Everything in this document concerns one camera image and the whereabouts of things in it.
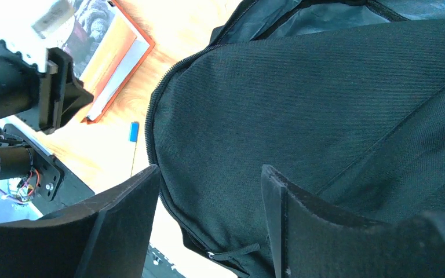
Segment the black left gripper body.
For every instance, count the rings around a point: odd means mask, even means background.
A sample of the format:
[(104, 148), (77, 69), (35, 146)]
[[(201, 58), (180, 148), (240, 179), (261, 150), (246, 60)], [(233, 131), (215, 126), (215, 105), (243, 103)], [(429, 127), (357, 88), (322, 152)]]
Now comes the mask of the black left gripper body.
[(31, 97), (31, 107), (23, 112), (23, 122), (35, 131), (52, 134), (74, 115), (72, 58), (54, 47), (48, 50), (46, 65), (38, 91)]

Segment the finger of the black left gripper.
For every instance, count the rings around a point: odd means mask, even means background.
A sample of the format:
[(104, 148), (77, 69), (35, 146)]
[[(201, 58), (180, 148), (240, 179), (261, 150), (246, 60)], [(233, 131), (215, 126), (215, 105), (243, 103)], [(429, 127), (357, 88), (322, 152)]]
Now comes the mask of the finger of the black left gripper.
[(94, 96), (75, 76), (66, 77), (59, 86), (59, 101), (55, 112), (55, 128), (64, 127), (83, 107), (92, 103)]

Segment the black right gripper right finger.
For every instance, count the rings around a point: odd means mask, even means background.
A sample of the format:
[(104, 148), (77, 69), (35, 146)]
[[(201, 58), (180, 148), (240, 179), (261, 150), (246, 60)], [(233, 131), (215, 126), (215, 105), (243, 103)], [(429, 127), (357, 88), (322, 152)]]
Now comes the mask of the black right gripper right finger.
[(274, 167), (261, 172), (276, 277), (445, 277), (445, 213), (399, 224), (348, 212)]

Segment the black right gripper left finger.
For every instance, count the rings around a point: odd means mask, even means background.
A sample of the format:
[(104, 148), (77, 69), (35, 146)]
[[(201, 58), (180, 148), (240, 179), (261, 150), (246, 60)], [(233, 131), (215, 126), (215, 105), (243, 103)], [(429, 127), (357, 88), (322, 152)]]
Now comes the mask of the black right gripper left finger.
[(0, 224), (0, 277), (141, 277), (159, 167), (37, 220)]

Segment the orange cover book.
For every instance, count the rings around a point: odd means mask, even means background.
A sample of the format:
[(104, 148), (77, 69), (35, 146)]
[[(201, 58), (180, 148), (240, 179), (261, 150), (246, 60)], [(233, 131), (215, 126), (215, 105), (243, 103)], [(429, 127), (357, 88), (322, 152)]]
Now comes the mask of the orange cover book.
[(98, 122), (154, 48), (118, 1), (71, 1), (74, 15), (62, 25), (57, 45), (74, 61), (74, 74), (94, 100), (83, 117)]

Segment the black student backpack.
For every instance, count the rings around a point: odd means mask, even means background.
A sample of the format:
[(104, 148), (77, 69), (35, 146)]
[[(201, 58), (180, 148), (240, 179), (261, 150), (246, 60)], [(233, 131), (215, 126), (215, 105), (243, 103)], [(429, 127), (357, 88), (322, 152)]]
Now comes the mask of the black student backpack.
[(184, 245), (238, 277), (276, 277), (266, 164), (372, 220), (445, 213), (445, 1), (243, 1), (145, 137)]

